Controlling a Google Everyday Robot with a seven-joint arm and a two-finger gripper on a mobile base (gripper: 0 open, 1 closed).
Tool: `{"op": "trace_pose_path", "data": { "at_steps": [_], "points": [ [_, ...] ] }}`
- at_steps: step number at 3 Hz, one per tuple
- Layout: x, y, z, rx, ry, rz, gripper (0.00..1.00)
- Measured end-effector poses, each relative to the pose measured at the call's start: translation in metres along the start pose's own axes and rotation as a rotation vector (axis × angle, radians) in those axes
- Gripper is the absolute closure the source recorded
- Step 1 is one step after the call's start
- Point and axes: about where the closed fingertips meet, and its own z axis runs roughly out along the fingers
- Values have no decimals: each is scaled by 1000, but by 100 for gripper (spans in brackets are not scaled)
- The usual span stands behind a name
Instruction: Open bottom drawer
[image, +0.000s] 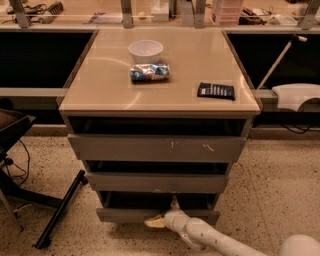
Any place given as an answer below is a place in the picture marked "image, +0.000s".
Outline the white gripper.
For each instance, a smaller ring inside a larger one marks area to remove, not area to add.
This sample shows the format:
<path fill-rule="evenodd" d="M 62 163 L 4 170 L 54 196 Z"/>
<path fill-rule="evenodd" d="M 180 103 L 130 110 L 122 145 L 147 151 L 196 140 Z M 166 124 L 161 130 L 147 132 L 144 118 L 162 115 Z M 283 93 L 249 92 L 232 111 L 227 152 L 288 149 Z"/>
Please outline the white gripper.
<path fill-rule="evenodd" d="M 180 209 L 180 205 L 176 196 L 172 197 L 171 209 L 165 213 L 164 218 L 161 215 L 146 219 L 144 224 L 150 228 L 169 228 L 178 234 L 185 232 L 185 226 L 190 217 Z"/>

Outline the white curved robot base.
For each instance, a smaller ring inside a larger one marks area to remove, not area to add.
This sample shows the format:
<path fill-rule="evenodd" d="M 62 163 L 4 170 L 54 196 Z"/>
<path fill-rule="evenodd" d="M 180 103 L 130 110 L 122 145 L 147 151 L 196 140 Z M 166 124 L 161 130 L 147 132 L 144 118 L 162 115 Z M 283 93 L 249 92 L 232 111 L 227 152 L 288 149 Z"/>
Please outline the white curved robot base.
<path fill-rule="evenodd" d="M 320 99 L 320 85 L 295 83 L 275 86 L 272 91 L 277 95 L 277 107 L 297 112 L 308 100 Z"/>

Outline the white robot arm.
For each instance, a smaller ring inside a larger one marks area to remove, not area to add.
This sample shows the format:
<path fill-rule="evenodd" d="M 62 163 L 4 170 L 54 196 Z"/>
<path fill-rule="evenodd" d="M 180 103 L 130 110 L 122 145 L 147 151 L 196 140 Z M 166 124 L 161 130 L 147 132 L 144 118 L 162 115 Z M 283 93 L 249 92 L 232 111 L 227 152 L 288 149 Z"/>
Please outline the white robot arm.
<path fill-rule="evenodd" d="M 180 208 L 176 197 L 166 213 L 146 219 L 144 224 L 176 232 L 195 251 L 211 247 L 222 256 L 268 256 L 217 231 L 202 219 L 190 217 Z M 283 241 L 277 256 L 320 256 L 320 242 L 303 234 L 291 235 Z"/>

